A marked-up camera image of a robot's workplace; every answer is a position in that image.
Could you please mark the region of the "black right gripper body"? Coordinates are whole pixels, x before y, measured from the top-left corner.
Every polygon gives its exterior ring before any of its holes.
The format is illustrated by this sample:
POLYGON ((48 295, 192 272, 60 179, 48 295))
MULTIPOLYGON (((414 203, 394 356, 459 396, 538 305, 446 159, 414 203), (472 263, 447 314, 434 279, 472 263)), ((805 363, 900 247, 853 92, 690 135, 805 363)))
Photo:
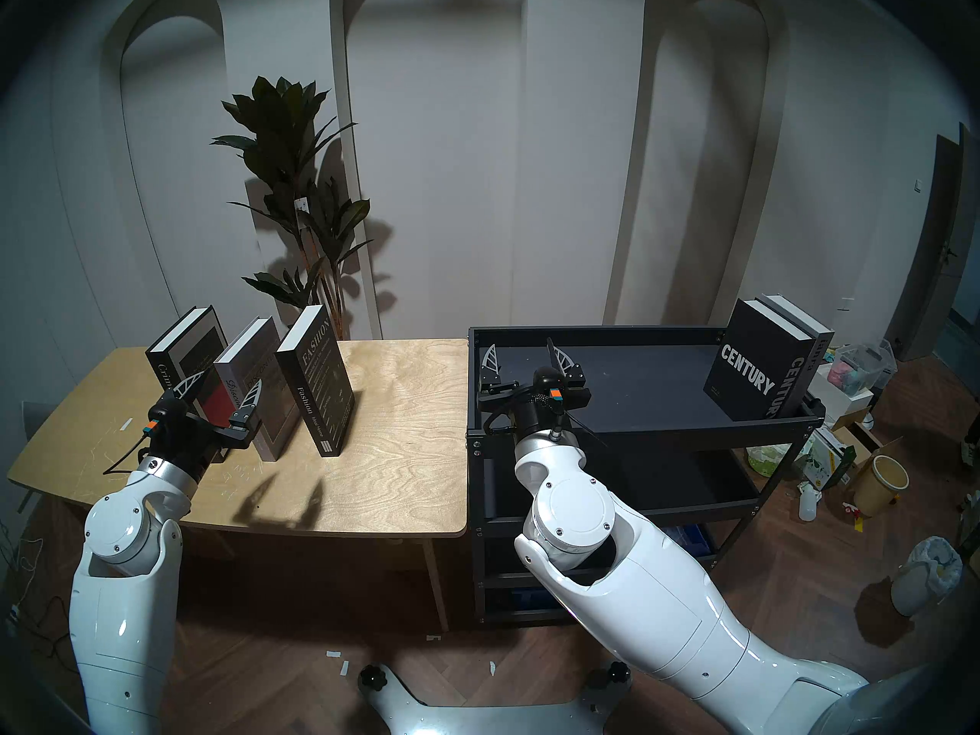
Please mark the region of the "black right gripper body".
POLYGON ((567 413, 585 408, 589 388, 494 385, 478 394, 478 410, 488 413, 483 422, 487 435, 531 435, 546 431, 559 435, 568 429, 567 413))

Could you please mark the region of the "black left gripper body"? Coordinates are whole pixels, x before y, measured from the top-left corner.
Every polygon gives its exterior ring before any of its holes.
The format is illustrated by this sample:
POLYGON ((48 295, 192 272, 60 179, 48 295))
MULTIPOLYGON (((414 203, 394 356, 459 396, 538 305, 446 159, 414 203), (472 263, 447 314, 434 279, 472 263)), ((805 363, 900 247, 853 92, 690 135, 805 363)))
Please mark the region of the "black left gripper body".
POLYGON ((149 455, 190 477, 203 477, 222 452, 244 450, 253 434, 218 427, 191 413, 183 401, 158 401, 149 411, 149 455))

